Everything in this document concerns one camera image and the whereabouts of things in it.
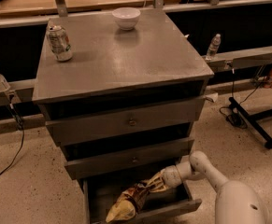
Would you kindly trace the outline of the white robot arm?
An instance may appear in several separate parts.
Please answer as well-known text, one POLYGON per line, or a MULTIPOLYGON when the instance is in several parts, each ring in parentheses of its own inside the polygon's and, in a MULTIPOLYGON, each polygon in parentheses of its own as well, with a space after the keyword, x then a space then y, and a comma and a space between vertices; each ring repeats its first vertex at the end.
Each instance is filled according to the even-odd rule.
POLYGON ((272 212, 257 192, 245 183, 228 179, 202 151, 191 153, 187 161, 165 167, 147 186, 150 192, 166 191, 199 175, 216 191, 215 224, 272 224, 272 212))

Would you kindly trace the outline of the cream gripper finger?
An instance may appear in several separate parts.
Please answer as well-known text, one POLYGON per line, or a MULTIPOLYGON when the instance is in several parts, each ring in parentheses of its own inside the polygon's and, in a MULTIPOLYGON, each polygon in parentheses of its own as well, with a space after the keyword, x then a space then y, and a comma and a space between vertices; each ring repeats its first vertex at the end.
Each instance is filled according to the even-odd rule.
POLYGON ((162 179, 163 173, 162 172, 158 172, 156 173, 149 181, 148 181, 148 185, 150 187, 155 186, 162 186, 164 184, 164 181, 162 179))
POLYGON ((165 184, 157 184, 152 189, 153 192, 164 192, 167 190, 169 190, 169 187, 165 184))

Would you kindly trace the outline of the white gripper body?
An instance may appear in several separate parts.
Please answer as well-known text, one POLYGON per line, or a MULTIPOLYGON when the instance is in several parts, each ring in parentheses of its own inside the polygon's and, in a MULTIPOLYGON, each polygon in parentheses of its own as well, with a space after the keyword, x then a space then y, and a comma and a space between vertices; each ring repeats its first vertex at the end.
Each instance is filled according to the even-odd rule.
POLYGON ((176 188, 181 185, 185 180, 193 177, 193 169, 188 161, 181 162, 176 165, 165 167, 161 171, 161 177, 165 185, 170 188, 176 188))

